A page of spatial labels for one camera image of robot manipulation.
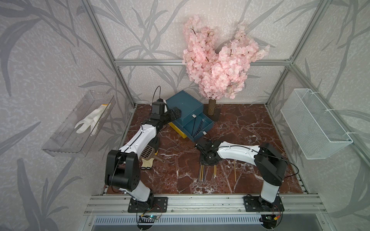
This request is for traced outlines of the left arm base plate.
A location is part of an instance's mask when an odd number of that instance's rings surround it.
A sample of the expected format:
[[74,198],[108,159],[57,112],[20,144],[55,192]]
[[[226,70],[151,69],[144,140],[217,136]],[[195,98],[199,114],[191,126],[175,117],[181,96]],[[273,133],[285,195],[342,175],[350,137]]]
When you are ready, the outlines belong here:
[[148,201],[140,202],[131,198],[128,213],[144,213],[144,212],[167,212],[168,197],[149,197]]

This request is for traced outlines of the teal yellow drawer box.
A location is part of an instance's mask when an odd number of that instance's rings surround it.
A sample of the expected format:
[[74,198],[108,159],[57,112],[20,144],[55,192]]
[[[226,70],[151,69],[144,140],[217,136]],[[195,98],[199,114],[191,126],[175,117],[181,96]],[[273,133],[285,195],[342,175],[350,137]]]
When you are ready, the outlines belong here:
[[183,126],[191,121],[192,115],[198,116],[203,113],[203,103],[192,97],[185,91],[181,91],[174,96],[166,100],[166,103],[170,109],[174,107],[179,108],[182,111],[182,115],[179,119],[173,121],[170,125],[183,137],[187,136],[183,132]]

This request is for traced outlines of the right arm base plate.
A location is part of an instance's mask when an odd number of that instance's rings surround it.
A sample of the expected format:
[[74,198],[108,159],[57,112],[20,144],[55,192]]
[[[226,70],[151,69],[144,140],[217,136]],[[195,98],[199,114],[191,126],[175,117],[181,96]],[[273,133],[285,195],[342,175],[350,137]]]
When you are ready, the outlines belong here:
[[243,197],[246,212],[284,212],[284,206],[279,196],[276,196],[274,202],[268,202],[260,196],[250,194]]

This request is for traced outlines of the teal drawer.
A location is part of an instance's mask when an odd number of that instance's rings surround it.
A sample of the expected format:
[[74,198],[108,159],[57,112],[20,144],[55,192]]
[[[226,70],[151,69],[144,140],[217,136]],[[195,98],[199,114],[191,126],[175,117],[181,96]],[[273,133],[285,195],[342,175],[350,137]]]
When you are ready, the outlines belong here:
[[204,133],[208,133],[214,126],[214,121],[207,117],[204,113],[201,113],[197,116],[194,137],[192,136],[194,118],[191,119],[186,125],[183,126],[184,134],[192,141],[196,142],[201,137],[204,136]]

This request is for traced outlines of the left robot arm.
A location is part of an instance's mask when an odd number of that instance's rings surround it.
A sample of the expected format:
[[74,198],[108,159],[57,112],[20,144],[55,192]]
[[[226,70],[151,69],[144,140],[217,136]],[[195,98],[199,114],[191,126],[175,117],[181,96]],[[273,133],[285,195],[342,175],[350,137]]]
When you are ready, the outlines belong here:
[[140,203],[150,202],[153,194],[140,180],[139,157],[164,125],[181,117],[181,110],[177,107],[161,112],[153,106],[152,110],[154,113],[141,124],[131,140],[119,150],[111,150],[107,155],[105,185],[128,193]]

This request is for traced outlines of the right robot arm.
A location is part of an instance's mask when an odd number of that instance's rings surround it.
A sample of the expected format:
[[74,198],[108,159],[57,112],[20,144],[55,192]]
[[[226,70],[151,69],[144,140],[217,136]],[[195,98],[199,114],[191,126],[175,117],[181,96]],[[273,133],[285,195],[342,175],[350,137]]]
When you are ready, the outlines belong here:
[[204,165],[214,166],[222,159],[232,159],[256,166],[264,180],[260,201],[269,204],[275,202],[285,178],[288,161],[271,144],[247,146],[202,138],[195,148],[200,151],[200,162]]

